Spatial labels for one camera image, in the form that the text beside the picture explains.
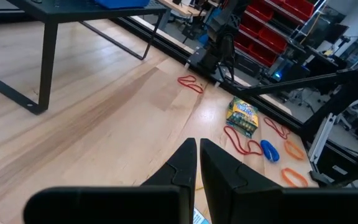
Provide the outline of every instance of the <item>office chair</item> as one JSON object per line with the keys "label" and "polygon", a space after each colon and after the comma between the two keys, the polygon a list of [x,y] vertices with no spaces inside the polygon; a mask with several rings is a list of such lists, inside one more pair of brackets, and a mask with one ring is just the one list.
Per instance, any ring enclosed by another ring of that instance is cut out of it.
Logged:
{"label": "office chair", "polygon": [[[358,100],[356,100],[351,105],[349,105],[349,107],[347,108],[346,111],[351,115],[358,115],[358,108],[355,107],[356,105],[358,105]],[[335,120],[335,124],[338,124],[338,122],[340,122],[340,121],[342,121],[342,123],[344,123],[345,129],[347,129],[347,130],[352,129],[352,125],[344,117],[343,113],[341,113],[337,116],[337,118]]]}

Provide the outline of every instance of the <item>rubber band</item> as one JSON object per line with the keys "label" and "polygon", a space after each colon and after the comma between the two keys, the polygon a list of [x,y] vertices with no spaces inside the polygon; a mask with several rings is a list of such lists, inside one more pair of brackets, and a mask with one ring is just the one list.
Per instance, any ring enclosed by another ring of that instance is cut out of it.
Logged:
{"label": "rubber band", "polygon": [[[231,135],[228,133],[227,129],[230,129],[230,130],[232,130],[232,131],[234,132],[234,134],[236,135],[237,143],[238,143],[239,147],[237,147],[237,145],[235,144],[233,138],[232,138]],[[236,148],[237,152],[239,152],[240,154],[243,154],[243,155],[255,154],[255,155],[260,155],[260,156],[264,154],[262,147],[261,147],[260,144],[259,144],[257,141],[255,141],[255,140],[249,140],[249,141],[247,142],[248,151],[246,151],[245,149],[243,149],[243,148],[241,147],[240,137],[239,137],[239,135],[237,134],[237,131],[236,131],[232,126],[226,125],[226,126],[223,128],[223,131],[227,134],[227,136],[229,137],[229,139],[230,139],[231,142],[233,143],[233,146]],[[256,144],[256,145],[259,147],[260,152],[252,152],[252,151],[251,151],[250,143]]]}
{"label": "rubber band", "polygon": [[196,77],[194,77],[193,75],[188,75],[185,77],[179,77],[178,78],[178,83],[180,83],[181,85],[191,88],[192,90],[196,91],[197,93],[203,93],[204,90],[201,86],[196,85],[196,84],[191,84],[196,82],[197,79]]}
{"label": "rubber band", "polygon": [[281,126],[281,130],[282,130],[282,132],[283,132],[283,133],[281,133],[281,132],[278,130],[276,124],[275,124],[270,118],[265,117],[265,118],[264,118],[264,121],[265,121],[265,123],[266,123],[267,125],[269,125],[270,127],[272,127],[272,128],[277,132],[277,134],[278,134],[281,138],[286,139],[286,140],[288,139],[288,135],[291,133],[291,131],[290,131],[288,128],[286,128],[286,127],[284,127],[284,126]]}
{"label": "rubber band", "polygon": [[285,151],[295,159],[298,159],[300,161],[305,159],[305,153],[293,142],[286,140],[284,142],[284,148]]}
{"label": "rubber band", "polygon": [[299,173],[295,172],[293,169],[285,168],[281,170],[281,175],[283,176],[284,181],[290,185],[291,187],[299,187],[296,186],[286,175],[286,172],[290,173],[292,176],[296,177],[300,182],[302,182],[303,186],[301,187],[308,187],[308,181]]}

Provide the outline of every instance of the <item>wall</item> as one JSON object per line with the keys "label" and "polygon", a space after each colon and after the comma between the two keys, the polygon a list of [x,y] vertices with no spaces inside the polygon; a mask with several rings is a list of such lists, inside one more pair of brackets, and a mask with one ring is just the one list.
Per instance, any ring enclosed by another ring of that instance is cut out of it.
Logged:
{"label": "wall", "polygon": [[358,0],[327,0],[328,6],[346,15]]}

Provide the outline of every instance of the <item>cable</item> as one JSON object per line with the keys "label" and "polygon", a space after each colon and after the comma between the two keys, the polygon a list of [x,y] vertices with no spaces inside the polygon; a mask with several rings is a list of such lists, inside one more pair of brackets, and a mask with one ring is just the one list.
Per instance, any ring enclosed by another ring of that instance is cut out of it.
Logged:
{"label": "cable", "polygon": [[181,85],[183,85],[185,87],[191,88],[192,90],[194,90],[197,93],[201,94],[201,93],[204,92],[203,88],[201,86],[199,86],[199,85],[191,84],[191,83],[194,83],[196,81],[197,81],[197,79],[193,75],[188,75],[188,76],[185,76],[185,77],[179,77],[178,78],[178,83],[180,83]]}
{"label": "cable", "polygon": [[271,120],[268,117],[265,117],[264,121],[267,125],[272,127],[282,139],[285,139],[285,140],[288,139],[288,135],[291,133],[291,131],[288,128],[281,126],[281,130],[282,130],[282,133],[281,133],[280,130],[278,130],[278,128],[273,120]]}
{"label": "cable", "polygon": [[[238,143],[238,147],[237,145],[235,144],[233,138],[231,137],[231,135],[228,133],[227,129],[230,129],[234,132],[234,134],[236,135],[236,138],[237,138],[237,143]],[[259,155],[259,156],[262,156],[264,153],[263,153],[263,149],[262,147],[260,146],[260,144],[255,141],[255,140],[249,140],[247,142],[247,146],[248,146],[248,151],[246,151],[244,148],[241,147],[241,143],[240,143],[240,137],[239,135],[237,134],[236,130],[232,127],[232,126],[228,126],[226,125],[224,128],[223,128],[223,131],[227,134],[227,136],[229,137],[229,139],[231,140],[231,142],[233,143],[233,146],[236,148],[237,152],[239,152],[240,154],[243,154],[243,155],[249,155],[249,154],[256,154],[256,155]],[[251,151],[251,146],[250,146],[250,143],[254,143],[255,145],[257,145],[260,149],[260,152],[252,152]]]}
{"label": "cable", "polygon": [[222,71],[222,68],[220,65],[218,65],[218,70],[219,70],[219,73],[221,74],[222,80],[224,80],[226,78],[226,76],[223,74],[223,71]]}
{"label": "cable", "polygon": [[336,54],[336,52],[338,52],[338,50],[339,50],[340,48],[338,47],[338,49],[336,49],[336,51],[333,53],[333,55],[335,55]]}
{"label": "cable", "polygon": [[[322,8],[321,11],[323,11],[324,9],[326,9],[328,3],[329,3],[329,0],[327,0],[327,1],[324,3],[324,6],[323,6],[323,8]],[[303,40],[300,42],[300,44],[303,44],[303,42],[304,42],[304,41],[306,40],[306,38],[309,36],[310,32],[313,30],[314,26],[316,25],[316,23],[317,23],[317,21],[318,21],[318,18],[320,18],[321,14],[322,14],[321,11],[320,11],[320,13],[317,15],[316,20],[314,21],[313,25],[311,26],[309,32],[306,34],[305,38],[303,38]]]}
{"label": "cable", "polygon": [[306,103],[308,105],[308,107],[310,108],[311,112],[313,112],[313,114],[315,114],[316,112],[314,111],[313,107],[311,106],[310,103],[306,102],[306,100],[311,97],[313,95],[314,91],[312,91],[305,99],[302,100],[301,104]]}
{"label": "cable", "polygon": [[229,70],[230,76],[231,76],[231,83],[234,83],[234,68],[230,67],[226,61],[223,62],[227,69]]}

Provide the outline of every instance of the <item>wooden floor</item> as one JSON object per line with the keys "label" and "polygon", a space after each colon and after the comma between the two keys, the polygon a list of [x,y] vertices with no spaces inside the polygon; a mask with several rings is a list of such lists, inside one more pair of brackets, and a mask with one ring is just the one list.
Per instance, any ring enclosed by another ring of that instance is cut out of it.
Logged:
{"label": "wooden floor", "polygon": [[[112,22],[91,23],[139,53],[145,49]],[[34,99],[42,33],[39,22],[0,26],[0,79]],[[34,116],[0,95],[0,223],[22,223],[26,200],[47,187],[139,185],[189,137],[210,138],[281,185],[283,167],[306,176],[308,162],[284,153],[278,164],[239,155],[223,133],[232,96],[200,77],[203,95],[183,88],[177,77],[189,73],[154,48],[142,62],[79,23],[60,25],[50,109]],[[254,138],[281,146],[260,123]],[[301,146],[298,136],[291,139]],[[202,186],[199,170],[196,188]],[[209,218],[203,190],[196,207]]]}

